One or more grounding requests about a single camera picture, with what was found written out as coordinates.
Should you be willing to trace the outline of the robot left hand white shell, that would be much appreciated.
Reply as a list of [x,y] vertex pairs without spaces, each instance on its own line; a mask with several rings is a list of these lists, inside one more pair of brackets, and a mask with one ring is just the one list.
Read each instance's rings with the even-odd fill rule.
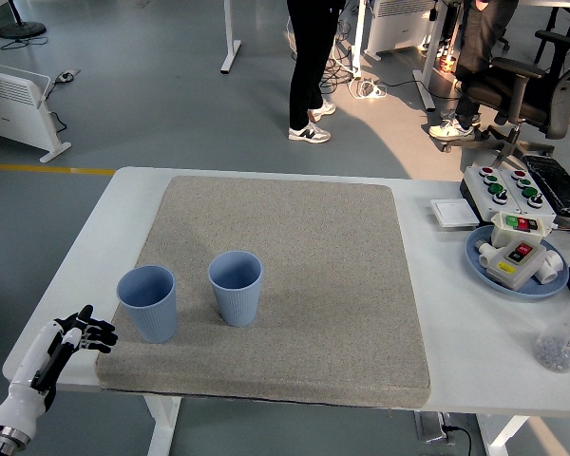
[[38,332],[0,405],[0,439],[22,447],[35,436],[37,420],[50,408],[57,380],[75,352],[111,352],[118,341],[115,327],[93,318],[92,312],[86,305],[64,319],[50,320]]

